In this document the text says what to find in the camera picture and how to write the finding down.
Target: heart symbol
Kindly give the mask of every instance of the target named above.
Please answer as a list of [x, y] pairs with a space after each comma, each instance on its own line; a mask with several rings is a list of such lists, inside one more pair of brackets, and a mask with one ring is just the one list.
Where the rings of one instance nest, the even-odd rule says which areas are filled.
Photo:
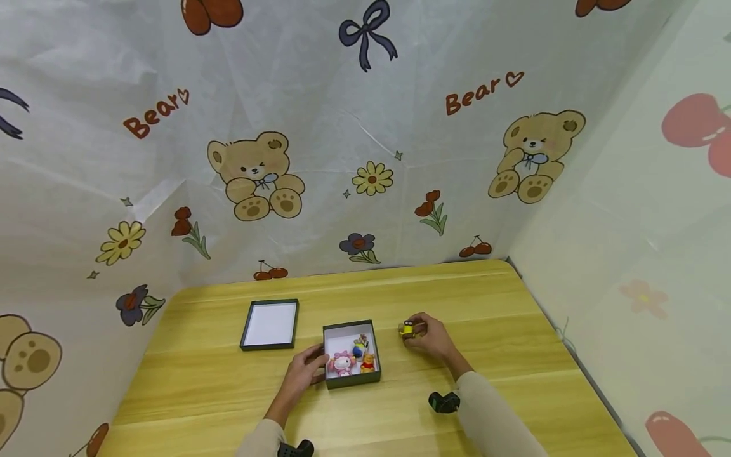
[[508, 72], [507, 75], [505, 75], [505, 83], [507, 83], [508, 87], [513, 87], [514, 85], [518, 84], [525, 75], [526, 74], [524, 72], [518, 72], [517, 75], [513, 72]]
[[190, 91], [188, 89], [186, 89], [186, 90], [178, 89], [178, 95], [181, 96], [181, 101], [187, 105], [188, 100], [190, 100]]

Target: black controller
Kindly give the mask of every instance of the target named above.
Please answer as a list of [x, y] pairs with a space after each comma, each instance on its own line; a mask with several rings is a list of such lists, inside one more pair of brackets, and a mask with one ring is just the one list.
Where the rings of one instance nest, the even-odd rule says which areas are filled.
[[429, 396], [429, 406], [439, 414], [451, 414], [459, 409], [459, 397], [454, 392], [442, 396], [439, 392], [432, 392]]
[[315, 454], [315, 447], [307, 439], [303, 440], [297, 449], [287, 443], [281, 443], [279, 445], [279, 452], [277, 457], [312, 457]]

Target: blue bow tie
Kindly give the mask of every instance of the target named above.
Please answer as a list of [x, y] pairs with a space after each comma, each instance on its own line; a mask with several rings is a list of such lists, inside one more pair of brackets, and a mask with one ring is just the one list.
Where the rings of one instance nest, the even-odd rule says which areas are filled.
[[528, 162], [528, 169], [530, 170], [533, 164], [541, 165], [548, 162], [548, 156], [542, 152], [538, 154], [523, 152], [523, 160], [521, 162]]
[[273, 183], [274, 181], [279, 178], [279, 175], [276, 173], [269, 173], [264, 178], [254, 180], [254, 184], [257, 185], [257, 187], [262, 187], [264, 189], [269, 190], [269, 184]]

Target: pink figurine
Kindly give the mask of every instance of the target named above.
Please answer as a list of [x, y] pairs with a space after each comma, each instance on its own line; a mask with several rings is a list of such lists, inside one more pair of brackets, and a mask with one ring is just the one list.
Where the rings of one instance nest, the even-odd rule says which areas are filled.
[[349, 352], [336, 352], [330, 362], [327, 364], [327, 369], [330, 371], [336, 371], [339, 377], [350, 376], [350, 369], [355, 365], [355, 356]]

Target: yellow flower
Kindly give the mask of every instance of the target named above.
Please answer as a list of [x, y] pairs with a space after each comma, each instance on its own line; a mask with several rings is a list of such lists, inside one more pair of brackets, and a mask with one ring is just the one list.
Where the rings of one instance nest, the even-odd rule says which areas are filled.
[[366, 193], [373, 197], [376, 192], [382, 194], [386, 192], [387, 187], [393, 185], [392, 170], [386, 170], [383, 164], [375, 165], [368, 160], [365, 168], [358, 168], [358, 176], [352, 179], [352, 183], [357, 186], [355, 191], [359, 194]]
[[107, 265], [114, 265], [119, 259], [126, 259], [132, 255], [132, 251], [140, 247], [142, 238], [145, 235], [142, 223], [134, 221], [132, 226], [127, 221], [119, 223], [119, 228], [110, 228], [107, 231], [112, 241], [102, 244], [102, 253], [96, 258], [101, 263], [106, 261]]

